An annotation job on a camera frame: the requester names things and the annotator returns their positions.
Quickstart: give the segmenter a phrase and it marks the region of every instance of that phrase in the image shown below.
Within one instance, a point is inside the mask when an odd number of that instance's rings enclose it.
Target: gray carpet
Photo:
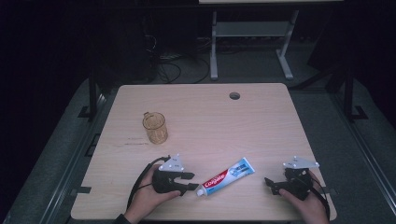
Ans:
[[[295,79],[286,80],[276,59],[277,44],[266,43],[259,48],[246,46],[238,53],[219,54],[219,80],[214,82],[206,77],[201,83],[282,82],[293,86],[318,72],[306,65],[314,44],[291,43],[287,59]],[[208,53],[199,56],[208,62]],[[174,83],[193,83],[206,76],[207,66],[201,60],[183,58],[172,63],[182,71]],[[164,68],[170,79],[177,75],[173,66]],[[162,83],[157,77],[151,84]],[[369,119],[357,120],[354,124],[346,121],[340,112],[338,101],[342,92],[330,95],[324,90],[326,83],[325,78],[304,91],[291,91],[290,95],[326,184],[333,190],[338,216],[332,223],[396,223],[396,216],[361,152],[361,143],[351,130],[361,133],[392,186],[396,186],[393,172],[396,170],[396,132],[358,81],[355,81],[354,105],[362,106]],[[11,208],[6,223],[45,220],[62,224],[111,223],[110,220],[74,220],[70,210],[76,199],[74,190],[80,186],[91,159],[84,155],[94,135],[102,131],[116,93],[114,89],[105,95],[95,120],[88,122],[78,118],[79,110],[89,104],[88,82],[81,84]],[[49,204],[56,209],[48,209]]]

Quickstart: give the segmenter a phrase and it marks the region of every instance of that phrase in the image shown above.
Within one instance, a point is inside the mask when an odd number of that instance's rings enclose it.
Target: right hand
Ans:
[[[309,171],[311,177],[318,181],[318,178]],[[314,189],[319,190],[320,185],[318,182],[314,181]],[[329,220],[326,216],[326,209],[324,208],[321,201],[318,197],[313,193],[309,192],[308,196],[305,198],[304,201],[296,198],[290,192],[286,191],[285,189],[280,189],[279,194],[282,195],[286,200],[288,200],[294,207],[302,215],[306,224],[328,224]]]

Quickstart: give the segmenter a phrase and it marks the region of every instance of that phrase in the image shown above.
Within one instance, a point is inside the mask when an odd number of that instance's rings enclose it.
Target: black sleeve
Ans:
[[[116,220],[114,220],[113,224],[132,224],[129,222],[123,214],[120,214]]]

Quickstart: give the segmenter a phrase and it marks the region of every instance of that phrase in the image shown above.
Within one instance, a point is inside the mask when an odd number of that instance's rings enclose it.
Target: floor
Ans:
[[[159,75],[149,84],[172,81],[180,70],[179,77],[172,83],[281,82],[291,87],[318,73],[306,65],[315,43],[292,42],[286,57],[294,80],[286,80],[276,58],[278,44],[273,40],[249,41],[237,45],[236,50],[222,51],[218,56],[217,81],[208,76],[209,54],[204,50],[198,54],[199,59],[181,57],[167,61],[158,67]],[[163,56],[173,59],[177,52],[167,52]],[[332,191],[337,210],[337,219],[332,223],[396,223],[392,201],[396,186],[396,131],[357,80],[353,103],[363,108],[368,119],[349,122],[342,112],[343,91],[327,93],[324,90],[327,81],[324,78],[302,91],[290,91],[290,96]],[[74,220],[70,210],[117,90],[98,92],[101,93],[98,114],[88,122],[88,119],[78,118],[81,108],[89,104],[88,81],[81,83],[5,223],[112,222]],[[378,176],[384,176],[388,182]],[[385,197],[387,191],[393,198]]]

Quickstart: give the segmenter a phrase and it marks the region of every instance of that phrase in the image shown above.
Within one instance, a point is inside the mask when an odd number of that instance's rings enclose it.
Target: black cable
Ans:
[[[174,66],[178,71],[177,76],[175,78],[173,78],[172,80],[169,78],[168,74],[165,71],[165,68],[163,67],[165,64]],[[181,76],[181,68],[174,63],[160,63],[160,69],[158,70],[157,73],[160,76],[160,79],[164,84],[171,84],[172,82],[174,82]]]
[[[297,179],[298,181],[302,182],[303,184],[307,185],[307,186],[309,187],[309,190],[310,190],[312,193],[314,193],[315,196],[317,196],[317,198],[320,200],[320,202],[323,204],[323,206],[324,206],[324,208],[325,208],[325,210],[326,210],[326,217],[327,217],[327,219],[330,220],[330,206],[329,206],[329,202],[327,201],[327,196],[326,196],[326,194],[324,193],[323,187],[320,185],[320,183],[319,183],[316,179],[314,179],[314,178],[311,177],[311,180],[314,180],[315,182],[317,182],[318,185],[320,186],[320,188],[322,189],[323,194],[324,194],[324,198],[321,196],[321,194],[320,194],[314,187],[312,187],[312,186],[306,184],[306,183],[305,183],[302,179],[300,179],[298,176],[295,175],[294,178]]]
[[[204,59],[200,59],[200,58],[197,58],[197,59],[198,59],[198,60],[201,60],[202,62],[204,62],[204,63],[206,64],[207,70],[206,70],[206,74],[205,74],[204,77],[201,77],[200,79],[198,79],[198,80],[192,82],[192,84],[197,84],[197,83],[201,82],[202,80],[204,80],[205,78],[207,78],[207,77],[209,76],[209,74],[210,74],[210,65],[209,65],[209,63],[207,63]]]
[[[143,186],[139,187],[138,189],[142,189],[142,188],[145,188],[145,187],[150,186],[150,185],[152,185],[152,183],[149,183],[147,185],[143,185]]]
[[[204,42],[203,44],[198,43],[197,52],[202,53],[202,52],[205,52],[206,49],[211,49],[211,47],[212,47],[212,40],[209,37],[206,39],[197,40],[197,42]]]
[[[156,159],[155,161],[152,161],[151,163],[149,163],[146,168],[143,170],[142,174],[140,174],[140,176],[136,179],[136,182],[134,182],[134,187],[131,190],[131,194],[129,195],[128,198],[128,203],[126,208],[128,209],[129,205],[131,205],[132,199],[134,198],[134,195],[136,194],[136,192],[146,186],[143,187],[139,187],[139,185],[142,183],[143,177],[145,177],[145,175],[147,174],[147,172],[149,171],[149,169],[151,169],[151,167],[157,162],[157,161],[169,161],[169,159],[171,159],[170,156],[168,157],[160,157],[158,159]]]
[[[225,45],[224,42],[219,42],[219,46],[218,46],[218,50],[217,50],[218,54],[236,54],[236,53],[246,51],[247,47],[245,46],[244,48],[242,48],[241,47],[242,43],[238,43],[237,41],[232,40],[232,39],[228,39],[227,41],[230,43],[228,46]]]

